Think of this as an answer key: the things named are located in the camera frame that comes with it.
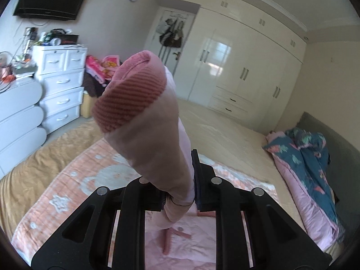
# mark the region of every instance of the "white dresser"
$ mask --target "white dresser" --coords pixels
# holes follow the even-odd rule
[[[87,50],[78,45],[33,48],[32,58],[38,66],[35,79],[43,86],[39,105],[44,110],[42,126],[47,134],[80,115]]]
[[[41,95],[41,85],[32,78],[17,79],[0,93],[0,178],[46,140],[46,131],[38,127],[44,112],[35,106]]]

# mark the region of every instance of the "pile of clothes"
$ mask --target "pile of clothes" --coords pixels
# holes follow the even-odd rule
[[[91,97],[100,97],[121,64],[119,56],[106,56],[102,60],[87,56],[82,84],[85,91]]]

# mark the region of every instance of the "pink cloth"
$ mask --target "pink cloth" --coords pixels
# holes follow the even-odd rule
[[[284,132],[271,133],[266,139],[270,143],[284,135]],[[327,217],[320,206],[311,198],[291,167],[285,161],[278,158],[276,154],[272,153],[272,156],[278,171],[289,187],[307,234],[322,251],[327,250],[336,242],[339,227]]]
[[[146,229],[171,227],[194,200],[190,140],[179,119],[171,73],[149,51],[133,55],[118,68],[93,114],[130,166],[170,194]]]

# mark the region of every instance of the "white wardrobe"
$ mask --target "white wardrobe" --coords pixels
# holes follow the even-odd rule
[[[300,72],[306,43],[242,0],[199,4],[174,74],[177,96],[261,133],[274,129]]]

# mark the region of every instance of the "door handle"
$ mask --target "door handle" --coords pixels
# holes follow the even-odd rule
[[[208,51],[208,52],[206,53],[206,56],[205,56],[205,59],[204,59],[204,63],[206,63],[207,57],[208,57],[209,54],[210,54],[210,52]]]
[[[56,120],[57,120],[57,121],[63,121],[63,120],[65,120],[68,116],[69,116],[69,115],[66,114],[65,117],[63,117],[63,118],[61,118],[61,119],[56,119]]]
[[[275,92],[274,94],[272,95],[272,97],[275,97],[275,94],[278,92],[278,87],[276,86],[276,89],[275,89]]]
[[[281,89],[279,88],[278,94],[275,96],[275,98],[278,98],[280,91],[281,91]]]
[[[58,101],[56,104],[65,104],[68,103],[70,101],[70,99],[66,99],[64,101]]]
[[[246,78],[247,78],[247,74],[249,74],[249,69],[246,69],[246,73],[245,73],[244,81],[245,81],[245,80],[246,80]]]
[[[205,50],[203,50],[203,53],[201,54],[201,57],[200,57],[200,62],[202,61],[203,57],[204,57],[204,54],[205,54]]]
[[[180,54],[181,52],[177,52],[177,53],[172,53],[173,55],[176,55],[175,61],[178,61],[180,58]]]
[[[241,73],[241,76],[240,76],[240,79],[242,79],[243,78],[243,76],[244,76],[244,73],[245,73],[245,68],[243,69],[243,72]]]
[[[64,80],[64,81],[57,81],[56,83],[57,84],[64,84],[64,83],[68,83],[68,82],[70,82],[70,79],[66,79],[66,80]]]

